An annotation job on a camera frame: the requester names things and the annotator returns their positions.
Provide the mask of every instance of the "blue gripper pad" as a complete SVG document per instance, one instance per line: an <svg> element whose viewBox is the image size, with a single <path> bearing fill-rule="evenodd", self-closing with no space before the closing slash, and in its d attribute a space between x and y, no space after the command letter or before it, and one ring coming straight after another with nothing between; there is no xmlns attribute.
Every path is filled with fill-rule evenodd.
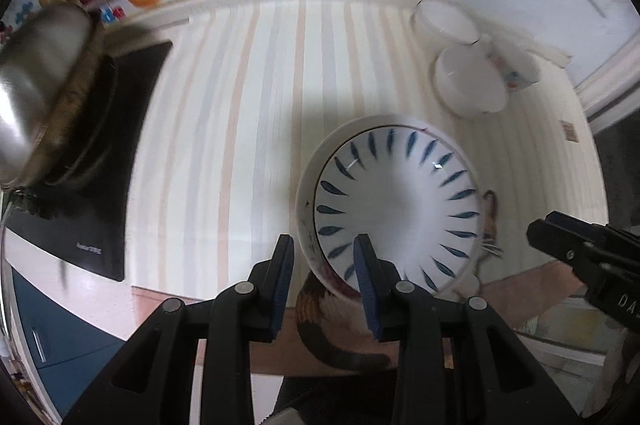
<svg viewBox="0 0 640 425"><path fill-rule="evenodd" d="M289 295L289 285L291 284L291 274L293 272L293 246L287 247L284 260L280 267L276 289L273 294L273 307L271 308L271 333L276 336L282 329L284 310L287 307L287 296Z"/></svg>
<svg viewBox="0 0 640 425"><path fill-rule="evenodd" d="M382 325L378 318L378 298L373 289L371 274L364 260L360 241L357 238L353 240L353 264L356 267L356 278L358 279L364 314L367 318L367 327L373 334L373 338L380 340L382 338Z"/></svg>

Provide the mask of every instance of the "blue patterned bowl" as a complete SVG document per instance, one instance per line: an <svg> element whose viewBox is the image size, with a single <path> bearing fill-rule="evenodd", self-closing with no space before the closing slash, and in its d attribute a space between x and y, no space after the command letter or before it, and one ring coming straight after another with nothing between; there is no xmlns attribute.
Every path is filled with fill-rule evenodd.
<svg viewBox="0 0 640 425"><path fill-rule="evenodd" d="M334 131L311 158L296 201L298 240L337 296L359 301L353 240L368 233L401 277L446 296L476 262L481 198L450 138L401 115Z"/></svg>

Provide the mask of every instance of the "black clamp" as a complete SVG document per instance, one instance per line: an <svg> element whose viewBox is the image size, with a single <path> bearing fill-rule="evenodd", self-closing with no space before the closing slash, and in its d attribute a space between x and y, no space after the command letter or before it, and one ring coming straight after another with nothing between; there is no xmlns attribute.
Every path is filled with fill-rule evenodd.
<svg viewBox="0 0 640 425"><path fill-rule="evenodd" d="M542 366L480 297L436 299L379 260L369 237L353 244L367 325L399 341L394 425L581 423ZM449 339L453 369L446 369Z"/></svg>
<svg viewBox="0 0 640 425"><path fill-rule="evenodd" d="M214 300L165 300L136 330L63 420L63 425L187 425L198 340L207 339L202 425L254 425L249 342L282 326L293 239L281 235L270 261Z"/></svg>
<svg viewBox="0 0 640 425"><path fill-rule="evenodd" d="M587 286L587 302L640 333L638 237L610 225L551 212L529 225L527 239L529 245L572 267L575 277Z"/></svg>

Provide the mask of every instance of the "white bowl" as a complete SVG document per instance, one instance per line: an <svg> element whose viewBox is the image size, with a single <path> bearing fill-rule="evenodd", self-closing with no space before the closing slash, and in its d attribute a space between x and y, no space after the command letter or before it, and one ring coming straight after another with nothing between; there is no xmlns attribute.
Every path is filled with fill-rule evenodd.
<svg viewBox="0 0 640 425"><path fill-rule="evenodd" d="M296 217L311 270L358 304L360 233L401 277L444 297L472 276L482 237L468 159L448 136L401 115L367 116L332 132L300 180Z"/></svg>
<svg viewBox="0 0 640 425"><path fill-rule="evenodd" d="M443 0L423 0L415 8L412 25L416 37L436 53L452 44L473 44L478 27L459 7Z"/></svg>
<svg viewBox="0 0 640 425"><path fill-rule="evenodd" d="M434 85L440 100L462 118L497 113L507 105L500 73L476 46L444 49L436 60Z"/></svg>

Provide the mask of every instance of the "bowl rim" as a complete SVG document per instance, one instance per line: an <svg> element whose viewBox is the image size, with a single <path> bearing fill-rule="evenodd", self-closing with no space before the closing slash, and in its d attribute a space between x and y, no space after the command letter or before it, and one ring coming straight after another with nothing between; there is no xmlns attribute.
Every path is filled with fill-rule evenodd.
<svg viewBox="0 0 640 425"><path fill-rule="evenodd" d="M306 258L311 271L318 277L318 280L339 299L361 306L360 292L349 286L331 267L326 256L322 252L322 247L318 242L316 235L316 225L314 220L314 201L316 198L316 189L320 179L320 175L331 160L334 153L345 143L353 139L355 136L370 131L371 129L404 126L407 128L417 129L418 131L426 131L435 136L439 140L443 140L455 151L456 154L465 162L468 174L472 182L476 185L476 196L478 197L478 206L480 207L479 228L484 228L484 211L482 210L482 193L479 187L478 174L466 156L460 145L445 132L433 127L431 124L420 121L417 118L408 115L388 114L388 115L369 115L351 120L346 124L332 131L318 148L314 151L308 164L305 167L298 190L296 192L296 231L298 238L298 246L302 254ZM456 277L447 285L447 287L437 294L438 297L456 299L454 290L461 283L465 282L468 272L475 275L476 265L481 256L482 235L479 235L474 243L474 247L469 253L469 259L466 267L461 275Z"/></svg>

